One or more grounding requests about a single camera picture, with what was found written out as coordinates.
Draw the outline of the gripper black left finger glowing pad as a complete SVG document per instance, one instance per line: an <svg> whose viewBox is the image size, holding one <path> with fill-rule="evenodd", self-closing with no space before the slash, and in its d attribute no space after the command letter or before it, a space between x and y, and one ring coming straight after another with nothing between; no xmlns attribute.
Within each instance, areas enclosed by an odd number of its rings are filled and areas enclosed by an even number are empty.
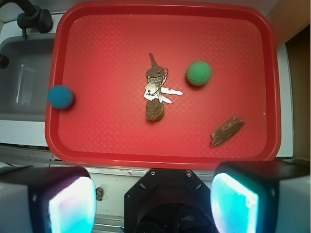
<svg viewBox="0 0 311 233"><path fill-rule="evenodd" d="M90 233L95 183L81 166L0 169L2 233Z"/></svg>

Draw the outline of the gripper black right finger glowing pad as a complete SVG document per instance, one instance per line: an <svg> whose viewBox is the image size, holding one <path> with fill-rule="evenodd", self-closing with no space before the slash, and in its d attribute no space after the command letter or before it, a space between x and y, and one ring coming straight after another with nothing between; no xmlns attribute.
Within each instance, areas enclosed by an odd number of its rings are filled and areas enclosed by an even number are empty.
<svg viewBox="0 0 311 233"><path fill-rule="evenodd" d="M310 163L223 162L215 169L210 203L221 233L309 233Z"/></svg>

